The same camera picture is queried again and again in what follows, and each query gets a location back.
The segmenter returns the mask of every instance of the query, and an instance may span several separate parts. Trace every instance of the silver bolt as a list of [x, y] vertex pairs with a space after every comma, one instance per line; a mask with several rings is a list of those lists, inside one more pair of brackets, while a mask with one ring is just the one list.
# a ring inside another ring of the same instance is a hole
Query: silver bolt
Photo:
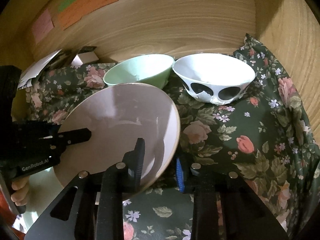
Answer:
[[116, 168], [117, 169], [123, 169], [125, 167], [125, 163], [117, 163]]
[[236, 178], [238, 178], [238, 173], [236, 173], [235, 171], [230, 171], [229, 177], [232, 179], [236, 179]]
[[195, 169], [195, 170], [199, 170], [201, 168], [201, 164], [199, 163], [192, 163], [191, 164], [191, 168]]
[[86, 176], [88, 176], [88, 172], [87, 171], [81, 171], [81, 172], [79, 172], [78, 176], [79, 176], [79, 178], [83, 179]]

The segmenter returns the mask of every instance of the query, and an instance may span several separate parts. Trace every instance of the green bowl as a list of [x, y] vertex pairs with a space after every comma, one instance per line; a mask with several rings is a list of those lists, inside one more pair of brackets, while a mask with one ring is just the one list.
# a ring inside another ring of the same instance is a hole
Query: green bowl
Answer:
[[140, 82], [162, 89], [168, 82], [173, 63], [173, 57], [163, 54], [130, 58], [111, 68], [103, 81], [108, 86]]

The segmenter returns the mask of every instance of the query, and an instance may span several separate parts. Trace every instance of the black spot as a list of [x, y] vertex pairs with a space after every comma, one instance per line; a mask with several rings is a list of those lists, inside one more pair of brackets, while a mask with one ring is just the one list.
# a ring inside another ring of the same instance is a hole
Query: black spot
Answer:
[[183, 80], [181, 80], [181, 81], [182, 81], [182, 84], [183, 84], [184, 88], [185, 88], [186, 90], [190, 91], [190, 88], [189, 88], [189, 86], [187, 85], [187, 83], [185, 83]]
[[213, 91], [211, 88], [203, 85], [203, 84], [199, 84], [199, 83], [191, 83], [191, 88], [192, 90], [196, 93], [199, 94], [202, 91], [207, 92], [210, 96], [213, 96]]
[[229, 87], [222, 89], [218, 96], [222, 100], [229, 100], [231, 98], [234, 98], [238, 93], [240, 92], [239, 87]]

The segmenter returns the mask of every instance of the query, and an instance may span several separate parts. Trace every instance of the human hand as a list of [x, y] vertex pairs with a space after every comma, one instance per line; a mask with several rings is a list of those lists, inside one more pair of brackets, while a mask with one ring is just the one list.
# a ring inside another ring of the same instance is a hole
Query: human hand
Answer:
[[24, 206], [29, 200], [29, 177], [27, 176], [12, 182], [12, 189], [16, 190], [16, 192], [11, 195], [11, 200], [17, 206]]

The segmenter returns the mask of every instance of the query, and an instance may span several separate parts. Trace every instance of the dark green floral fabric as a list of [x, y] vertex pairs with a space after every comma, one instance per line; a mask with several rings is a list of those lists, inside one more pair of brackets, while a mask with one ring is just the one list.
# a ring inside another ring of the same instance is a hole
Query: dark green floral fabric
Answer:
[[[233, 57], [250, 65], [255, 80], [244, 96], [225, 106], [196, 101], [171, 74], [164, 91], [181, 118], [180, 145], [213, 171], [241, 174], [290, 238], [319, 203], [320, 151], [291, 78], [275, 56], [246, 35]], [[113, 65], [93, 64], [45, 72], [27, 90], [29, 118], [61, 123], [72, 109], [105, 87]], [[221, 239], [225, 239], [220, 201]], [[193, 196], [181, 194], [171, 164], [145, 192], [123, 202], [125, 240], [189, 240]]]

